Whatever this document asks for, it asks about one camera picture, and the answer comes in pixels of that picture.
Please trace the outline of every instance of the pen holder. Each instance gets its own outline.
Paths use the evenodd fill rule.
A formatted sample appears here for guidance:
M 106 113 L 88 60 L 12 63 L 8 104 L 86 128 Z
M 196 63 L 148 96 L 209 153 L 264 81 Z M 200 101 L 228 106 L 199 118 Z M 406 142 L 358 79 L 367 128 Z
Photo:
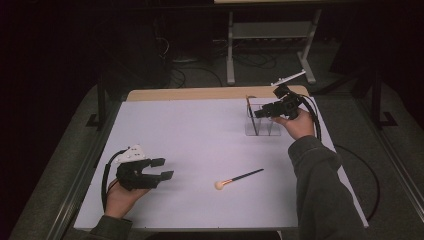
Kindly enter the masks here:
M 260 110 L 262 105 L 251 104 L 246 108 L 246 120 L 244 131 L 246 136 L 281 136 L 280 127 L 268 118 L 255 117 L 255 111 Z

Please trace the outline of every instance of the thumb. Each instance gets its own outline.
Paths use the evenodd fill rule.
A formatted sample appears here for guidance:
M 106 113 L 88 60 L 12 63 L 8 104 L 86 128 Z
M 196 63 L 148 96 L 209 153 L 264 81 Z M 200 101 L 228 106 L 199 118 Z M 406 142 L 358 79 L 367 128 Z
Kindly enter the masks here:
M 279 124 L 281 124 L 281 125 L 286 125 L 286 123 L 288 122 L 288 120 L 287 119 L 285 119 L 285 118 L 282 118 L 282 117 L 273 117 L 272 118 L 272 121 L 274 121 L 274 122 L 276 122 L 276 123 L 279 123 Z

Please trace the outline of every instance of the person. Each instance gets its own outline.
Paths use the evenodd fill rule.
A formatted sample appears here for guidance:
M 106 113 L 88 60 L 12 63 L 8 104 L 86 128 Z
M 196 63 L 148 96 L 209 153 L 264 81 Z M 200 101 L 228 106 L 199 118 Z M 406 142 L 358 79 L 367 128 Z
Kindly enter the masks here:
M 338 178 L 342 159 L 315 137 L 309 112 L 298 109 L 298 113 L 293 120 L 276 117 L 273 121 L 295 140 L 288 153 L 297 177 L 299 239 L 366 239 L 352 195 Z M 126 239 L 131 222 L 123 217 L 148 191 L 127 191 L 116 183 L 108 192 L 105 214 L 85 239 Z

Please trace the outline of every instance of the metal leg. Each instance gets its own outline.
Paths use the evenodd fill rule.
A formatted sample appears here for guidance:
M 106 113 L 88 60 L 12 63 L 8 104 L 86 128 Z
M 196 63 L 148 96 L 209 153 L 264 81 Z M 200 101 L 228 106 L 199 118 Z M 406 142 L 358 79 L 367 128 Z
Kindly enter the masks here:
M 305 48 L 303 49 L 302 52 L 297 53 L 300 64 L 302 65 L 302 68 L 305 69 L 305 71 L 306 71 L 305 75 L 306 75 L 306 79 L 308 80 L 309 84 L 315 84 L 316 83 L 316 79 L 314 77 L 314 74 L 312 73 L 312 69 L 309 66 L 307 58 L 308 58 L 309 49 L 311 48 L 311 45 L 312 45 L 312 41 L 314 40 L 315 31 L 318 27 L 318 21 L 319 21 L 320 15 L 321 15 L 321 9 L 316 10 L 314 19 L 312 20 L 311 26 L 310 26 L 309 31 L 308 31 L 307 42 L 306 42 Z
M 235 83 L 233 64 L 233 12 L 230 12 L 228 21 L 227 84 L 232 86 Z

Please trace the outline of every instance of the table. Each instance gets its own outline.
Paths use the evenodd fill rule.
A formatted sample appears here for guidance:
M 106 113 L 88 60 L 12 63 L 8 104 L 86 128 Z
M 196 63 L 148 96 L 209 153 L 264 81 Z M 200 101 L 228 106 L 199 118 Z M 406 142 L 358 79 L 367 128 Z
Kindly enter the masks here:
M 174 170 L 171 180 L 140 199 L 127 218 L 145 231 L 281 230 L 297 227 L 296 178 L 287 149 L 293 142 L 281 136 L 246 136 L 245 96 L 252 103 L 275 101 L 275 87 L 136 90 L 121 106 L 96 173 L 74 227 L 90 230 L 102 215 L 103 166 L 127 146 L 140 144 L 150 158 L 163 157 L 158 174 Z M 304 93 L 304 87 L 291 87 Z M 334 150 L 325 124 L 323 143 Z M 214 188 L 226 180 L 263 168 L 264 171 Z M 112 165 L 109 182 L 116 167 Z M 341 181 L 353 193 L 340 168 Z M 368 226 L 356 197 L 354 202 Z

